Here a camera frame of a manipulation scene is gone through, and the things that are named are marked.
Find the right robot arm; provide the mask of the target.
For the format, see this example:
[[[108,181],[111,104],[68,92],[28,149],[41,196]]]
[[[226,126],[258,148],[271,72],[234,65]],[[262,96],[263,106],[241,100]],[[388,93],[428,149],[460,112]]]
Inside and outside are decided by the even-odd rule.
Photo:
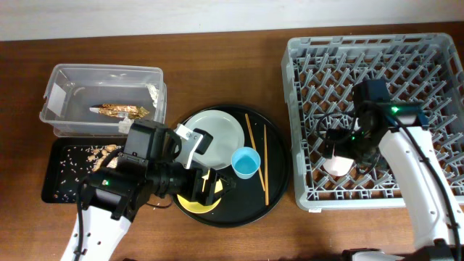
[[[413,225],[415,251],[406,260],[462,260],[463,211],[434,152],[421,105],[395,102],[385,80],[358,83],[352,97],[351,126],[323,137],[323,169],[343,176],[370,153],[383,157]]]

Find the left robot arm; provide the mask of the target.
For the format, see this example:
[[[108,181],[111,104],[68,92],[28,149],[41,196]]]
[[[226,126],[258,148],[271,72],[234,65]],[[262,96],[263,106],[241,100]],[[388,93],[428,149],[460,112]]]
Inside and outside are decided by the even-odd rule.
[[[208,206],[234,189],[233,179],[193,160],[212,140],[202,129],[135,120],[124,147],[79,183],[75,226],[62,259],[108,260],[152,195]]]

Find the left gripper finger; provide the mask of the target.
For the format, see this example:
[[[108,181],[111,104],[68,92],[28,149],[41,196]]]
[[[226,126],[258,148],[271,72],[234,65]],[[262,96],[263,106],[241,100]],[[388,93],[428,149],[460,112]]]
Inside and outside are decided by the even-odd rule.
[[[233,178],[222,175],[222,174],[219,174],[218,179],[219,179],[219,181],[221,181],[222,186],[223,186],[222,190],[216,193],[216,195],[219,198],[225,196],[228,192],[235,189],[236,182],[235,182],[235,180]]]
[[[207,206],[214,204],[218,200],[215,196],[217,181],[218,174],[216,170],[208,170],[207,173],[202,176],[202,184],[197,197],[198,203]]]

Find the pink plastic cup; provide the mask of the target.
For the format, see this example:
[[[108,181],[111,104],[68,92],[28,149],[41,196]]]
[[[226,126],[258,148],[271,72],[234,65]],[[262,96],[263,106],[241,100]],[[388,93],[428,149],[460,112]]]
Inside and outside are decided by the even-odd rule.
[[[323,163],[323,169],[329,174],[340,177],[349,173],[354,164],[353,159],[340,156],[332,156]]]

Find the yellow bowl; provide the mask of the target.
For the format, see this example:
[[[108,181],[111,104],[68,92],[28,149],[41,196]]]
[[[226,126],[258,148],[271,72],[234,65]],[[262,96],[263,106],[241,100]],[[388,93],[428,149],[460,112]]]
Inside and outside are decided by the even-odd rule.
[[[181,206],[188,210],[189,212],[192,212],[194,214],[204,214],[206,212],[209,212],[211,210],[213,210],[214,208],[216,208],[220,201],[221,201],[221,198],[219,198],[216,193],[221,191],[223,188],[222,186],[222,183],[221,181],[219,181],[219,179],[217,179],[217,183],[216,183],[216,188],[215,188],[215,196],[217,197],[217,201],[212,204],[212,205],[207,205],[207,206],[204,206],[200,203],[197,203],[197,202],[190,202],[188,201],[187,199],[185,199],[185,194],[187,192],[184,191],[184,192],[181,192],[180,194],[177,194],[176,197],[177,197],[177,200],[180,202]]]

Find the blue plastic cup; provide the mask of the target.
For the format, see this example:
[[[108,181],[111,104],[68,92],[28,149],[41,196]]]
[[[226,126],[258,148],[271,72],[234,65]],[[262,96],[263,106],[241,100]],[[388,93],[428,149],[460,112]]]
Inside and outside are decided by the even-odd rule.
[[[250,179],[260,168],[258,152],[251,147],[241,147],[231,156],[231,166],[240,179]]]

